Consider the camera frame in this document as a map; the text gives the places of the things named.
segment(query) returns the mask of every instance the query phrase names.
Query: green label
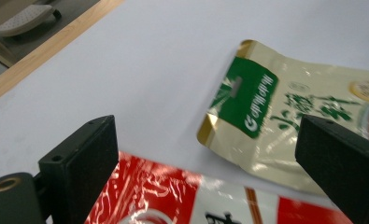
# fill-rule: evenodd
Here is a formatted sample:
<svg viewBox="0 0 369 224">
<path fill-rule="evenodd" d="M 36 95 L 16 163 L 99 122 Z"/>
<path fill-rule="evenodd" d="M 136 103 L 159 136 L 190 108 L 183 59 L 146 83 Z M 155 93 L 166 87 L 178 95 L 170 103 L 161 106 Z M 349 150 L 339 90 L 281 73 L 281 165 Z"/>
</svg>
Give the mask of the green label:
<svg viewBox="0 0 369 224">
<path fill-rule="evenodd" d="M 260 134 L 277 76 L 261 65 L 234 58 L 209 109 L 251 138 Z"/>
</svg>

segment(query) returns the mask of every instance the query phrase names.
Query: white table surface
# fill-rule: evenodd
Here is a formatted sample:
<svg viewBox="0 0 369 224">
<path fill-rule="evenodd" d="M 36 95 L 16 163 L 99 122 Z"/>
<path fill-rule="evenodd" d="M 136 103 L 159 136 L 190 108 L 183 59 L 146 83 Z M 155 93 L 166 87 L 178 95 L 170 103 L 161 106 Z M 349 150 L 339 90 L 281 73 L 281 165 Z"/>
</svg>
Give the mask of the white table surface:
<svg viewBox="0 0 369 224">
<path fill-rule="evenodd" d="M 122 151 L 331 205 L 248 175 L 196 139 L 248 38 L 295 59 L 369 70 L 369 1 L 127 0 L 0 98 L 0 176 L 35 175 L 69 134 L 112 114 Z"/>
</svg>

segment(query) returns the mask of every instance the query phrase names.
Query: snack bag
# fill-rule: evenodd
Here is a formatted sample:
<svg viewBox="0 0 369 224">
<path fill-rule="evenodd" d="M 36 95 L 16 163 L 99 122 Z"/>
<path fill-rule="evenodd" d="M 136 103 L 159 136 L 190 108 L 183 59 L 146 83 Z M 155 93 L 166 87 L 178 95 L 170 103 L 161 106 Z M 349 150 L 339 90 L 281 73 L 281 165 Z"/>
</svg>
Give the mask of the snack bag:
<svg viewBox="0 0 369 224">
<path fill-rule="evenodd" d="M 304 114 L 332 119 L 369 139 L 369 71 L 296 61 L 246 40 L 198 140 L 252 175 L 324 194 L 294 158 Z"/>
<path fill-rule="evenodd" d="M 340 211 L 244 188 L 120 152 L 90 223 L 347 224 Z"/>
</svg>

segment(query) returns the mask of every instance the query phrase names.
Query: black clamp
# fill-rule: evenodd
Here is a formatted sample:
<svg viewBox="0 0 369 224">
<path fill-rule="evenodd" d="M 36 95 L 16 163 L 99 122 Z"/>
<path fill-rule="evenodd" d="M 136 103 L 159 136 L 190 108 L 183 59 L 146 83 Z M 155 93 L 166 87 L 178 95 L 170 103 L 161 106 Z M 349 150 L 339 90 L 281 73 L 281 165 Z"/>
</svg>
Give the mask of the black clamp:
<svg viewBox="0 0 369 224">
<path fill-rule="evenodd" d="M 83 223 L 118 163 L 114 116 L 85 123 L 39 162 L 0 177 L 0 223 Z"/>
<path fill-rule="evenodd" d="M 369 140 L 305 115 L 295 158 L 354 223 L 369 223 Z"/>
</svg>

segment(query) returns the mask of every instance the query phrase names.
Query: red and white packaging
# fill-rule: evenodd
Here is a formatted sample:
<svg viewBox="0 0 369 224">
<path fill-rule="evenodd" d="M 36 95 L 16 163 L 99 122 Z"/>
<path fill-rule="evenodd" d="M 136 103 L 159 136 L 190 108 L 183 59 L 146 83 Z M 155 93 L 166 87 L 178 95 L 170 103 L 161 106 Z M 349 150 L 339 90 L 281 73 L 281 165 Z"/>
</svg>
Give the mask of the red and white packaging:
<svg viewBox="0 0 369 224">
<path fill-rule="evenodd" d="M 87 220 L 121 224 L 347 224 L 340 211 L 120 152 Z"/>
</svg>

